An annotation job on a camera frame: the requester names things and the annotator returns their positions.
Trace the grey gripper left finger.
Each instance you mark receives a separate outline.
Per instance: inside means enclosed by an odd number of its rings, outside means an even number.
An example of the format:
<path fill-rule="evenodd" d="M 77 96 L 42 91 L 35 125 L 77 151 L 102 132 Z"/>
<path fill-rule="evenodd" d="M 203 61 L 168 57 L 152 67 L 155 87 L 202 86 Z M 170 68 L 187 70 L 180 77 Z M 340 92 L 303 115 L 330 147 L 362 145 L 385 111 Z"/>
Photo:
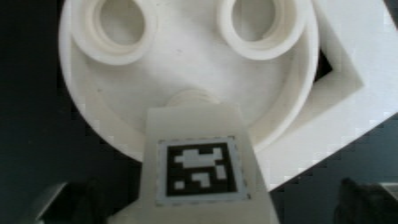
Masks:
<path fill-rule="evenodd" d="M 29 224 L 107 224 L 104 192 L 97 181 L 63 182 L 44 192 Z"/>

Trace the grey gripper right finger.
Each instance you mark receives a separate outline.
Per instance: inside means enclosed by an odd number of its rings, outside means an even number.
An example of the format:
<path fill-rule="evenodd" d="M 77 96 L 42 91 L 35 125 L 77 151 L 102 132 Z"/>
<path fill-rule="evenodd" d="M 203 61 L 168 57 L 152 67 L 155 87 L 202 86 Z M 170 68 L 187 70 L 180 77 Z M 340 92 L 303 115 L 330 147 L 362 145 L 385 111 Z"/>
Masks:
<path fill-rule="evenodd" d="M 398 182 L 342 180 L 338 224 L 398 224 Z"/>

